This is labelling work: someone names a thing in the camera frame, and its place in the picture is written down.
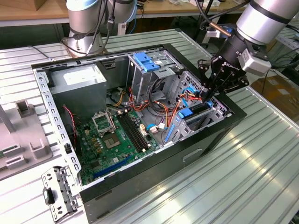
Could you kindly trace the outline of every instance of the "motherboard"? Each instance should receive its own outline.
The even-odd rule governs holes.
[[[83,185],[159,149],[155,139],[150,133],[143,133],[141,126],[143,123],[136,112],[128,111],[96,115],[90,122],[77,127]],[[110,131],[103,133],[102,130],[108,129]]]

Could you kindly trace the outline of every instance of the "wooden shelf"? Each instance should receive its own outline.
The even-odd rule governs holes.
[[[210,12],[220,12],[236,6],[232,0],[221,3],[219,7],[212,7]],[[163,2],[148,1],[144,4],[145,14],[170,14],[170,13],[196,13],[198,9],[190,3],[180,5],[171,4],[168,0]],[[37,20],[68,18],[65,0],[47,0],[38,11],[29,11],[19,8],[0,6],[0,21],[11,20]]]

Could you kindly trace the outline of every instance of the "ridged metal surface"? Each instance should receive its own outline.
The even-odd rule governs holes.
[[[299,27],[299,21],[293,21],[290,22],[290,24],[297,28]],[[295,31],[288,28],[284,28],[276,37],[276,39],[283,43],[285,46],[289,47],[290,49],[297,49],[299,48],[299,40],[295,38],[295,34]]]
[[[175,30],[116,36],[110,52],[172,43],[196,65],[207,53]],[[60,44],[38,46],[56,60],[69,58]],[[0,51],[0,103],[28,99],[52,145],[52,160],[0,182],[0,220],[52,223],[42,196],[42,173],[64,161],[30,64],[46,62],[31,48]],[[99,220],[101,224],[288,223],[299,209],[299,128],[250,88],[229,96],[246,113],[217,148],[194,164]],[[65,224],[85,224],[82,208]]]

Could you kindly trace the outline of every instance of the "expansion slot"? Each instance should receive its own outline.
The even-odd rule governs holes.
[[[120,161],[120,162],[118,162],[118,163],[116,163],[116,164],[114,164],[114,165],[112,165],[112,166],[110,166],[110,167],[107,167],[107,168],[104,169],[104,170],[101,170],[101,171],[95,173],[95,174],[93,175],[93,178],[97,178],[97,177],[103,176],[103,175],[105,175],[105,174],[107,174],[107,173],[110,173],[110,172],[113,171],[114,169],[117,169],[117,168],[119,168],[119,167],[122,167],[123,165],[125,165],[125,164],[127,163],[127,161],[128,161],[130,158],[131,158],[131,156],[127,157],[127,158],[124,159],[123,161]]]
[[[134,144],[138,153],[149,148],[144,138],[141,136],[140,132],[135,127],[135,124],[132,122],[131,118],[126,113],[119,115],[117,119],[121,124],[122,128],[125,130],[129,139]]]

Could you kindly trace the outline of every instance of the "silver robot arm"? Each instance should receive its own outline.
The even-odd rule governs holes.
[[[228,38],[212,57],[210,65],[198,61],[200,78],[208,89],[202,98],[209,100],[216,93],[228,93],[249,85],[246,72],[263,76],[270,68],[275,68],[268,59],[266,44],[298,11],[299,0],[251,0],[230,33],[205,18],[211,27]],[[207,78],[205,72],[209,66],[212,75]]]
[[[109,38],[115,23],[135,18],[136,4],[136,0],[67,0],[71,31],[66,45],[72,56],[102,53],[107,42],[100,36],[100,24],[107,24]]]

